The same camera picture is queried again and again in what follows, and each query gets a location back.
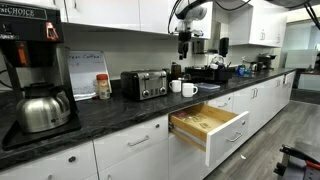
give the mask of white mug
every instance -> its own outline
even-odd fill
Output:
[[[169,87],[172,89],[172,92],[181,92],[181,81],[172,80],[169,83]]]
[[[194,94],[197,94],[197,92],[198,92],[198,87],[196,87],[193,83],[182,84],[183,97],[192,97]]]

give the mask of coffee pot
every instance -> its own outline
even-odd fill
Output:
[[[17,105],[18,122],[23,132],[34,133],[67,123],[71,116],[70,97],[64,86],[34,83],[22,89],[24,99]]]

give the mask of white wall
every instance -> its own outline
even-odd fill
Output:
[[[221,22],[220,38],[227,36],[228,13],[216,7],[214,4],[212,20]],[[189,46],[188,58],[178,60],[177,37],[157,35],[133,31],[115,29],[98,29],[93,27],[65,25],[65,45],[71,50],[99,50],[106,57],[111,79],[119,79],[122,71],[137,69],[161,69],[169,68],[175,61],[182,67],[204,65],[207,63],[205,55],[192,55],[192,47]],[[226,58],[226,63],[241,64],[241,57],[254,61],[259,53],[268,53],[271,48],[253,45],[231,46]],[[3,60],[0,57],[0,69],[4,69]],[[8,77],[0,77],[8,82]]]

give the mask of sign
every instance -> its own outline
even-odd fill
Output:
[[[0,3],[0,16],[47,20],[45,9]]]

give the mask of countertop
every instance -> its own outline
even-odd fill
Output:
[[[112,97],[108,100],[84,100],[77,102],[82,128],[37,143],[4,151],[0,145],[0,170],[24,162],[35,160],[58,151],[74,147],[95,138],[111,134],[138,123],[151,120],[178,109],[204,102],[221,95],[243,89],[274,77],[295,71],[295,69],[275,69],[254,74],[254,78],[233,77],[220,90],[202,91],[191,98],[182,97],[181,93],[168,93],[141,102],[132,101],[122,96],[120,89],[113,87]],[[0,93],[0,140],[16,120],[13,93]]]

